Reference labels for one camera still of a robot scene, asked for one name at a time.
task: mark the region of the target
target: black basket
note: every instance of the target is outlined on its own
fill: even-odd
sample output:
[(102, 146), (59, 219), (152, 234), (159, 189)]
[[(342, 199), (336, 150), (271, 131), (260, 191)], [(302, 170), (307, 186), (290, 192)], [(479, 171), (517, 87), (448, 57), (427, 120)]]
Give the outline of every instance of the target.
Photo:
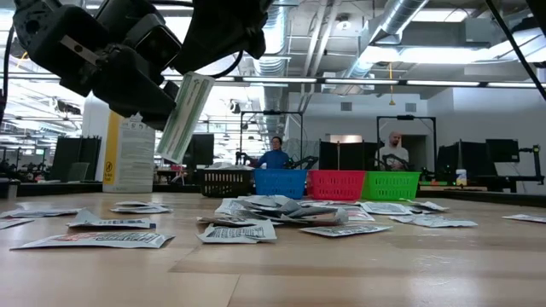
[(251, 192), (252, 171), (204, 170), (201, 193), (206, 197), (247, 196)]

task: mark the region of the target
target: man in blue shirt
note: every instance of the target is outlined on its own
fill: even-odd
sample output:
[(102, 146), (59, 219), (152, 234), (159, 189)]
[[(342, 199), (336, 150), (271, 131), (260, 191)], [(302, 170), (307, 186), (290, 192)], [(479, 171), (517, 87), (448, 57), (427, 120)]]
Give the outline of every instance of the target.
[(287, 153), (282, 151), (282, 140), (279, 136), (274, 136), (271, 139), (271, 148), (273, 150), (264, 153), (262, 158), (258, 160), (258, 163), (255, 165), (257, 168), (263, 163), (267, 164), (268, 169), (284, 168), (284, 164), (288, 162), (290, 157), (288, 157)]

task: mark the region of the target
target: plastic basket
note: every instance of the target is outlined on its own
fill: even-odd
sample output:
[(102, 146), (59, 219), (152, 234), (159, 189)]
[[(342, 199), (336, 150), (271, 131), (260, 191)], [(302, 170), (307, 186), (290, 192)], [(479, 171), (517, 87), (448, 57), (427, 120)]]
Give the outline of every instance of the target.
[(366, 200), (413, 200), (420, 172), (368, 171), (362, 198)]
[(254, 170), (257, 195), (284, 195), (294, 200), (304, 196), (307, 170)]
[(314, 200), (359, 200), (366, 171), (309, 171), (307, 195)]
[(249, 195), (252, 174), (244, 170), (204, 170), (201, 193), (214, 198)]

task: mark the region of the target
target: green basket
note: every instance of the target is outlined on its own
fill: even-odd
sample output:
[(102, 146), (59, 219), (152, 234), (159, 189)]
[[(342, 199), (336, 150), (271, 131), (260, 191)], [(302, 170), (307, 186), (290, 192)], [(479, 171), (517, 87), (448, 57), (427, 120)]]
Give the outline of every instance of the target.
[(419, 182), (418, 171), (367, 171), (362, 198), (365, 200), (413, 200)]

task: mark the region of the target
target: blue shirt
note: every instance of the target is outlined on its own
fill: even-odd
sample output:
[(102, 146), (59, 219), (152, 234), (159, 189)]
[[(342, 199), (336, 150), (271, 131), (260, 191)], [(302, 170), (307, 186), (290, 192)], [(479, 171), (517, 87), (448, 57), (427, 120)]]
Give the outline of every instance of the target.
[(260, 167), (263, 163), (267, 164), (268, 169), (283, 169), (284, 164), (290, 159), (288, 154), (282, 150), (271, 150), (264, 153), (262, 158), (258, 160), (256, 167)]

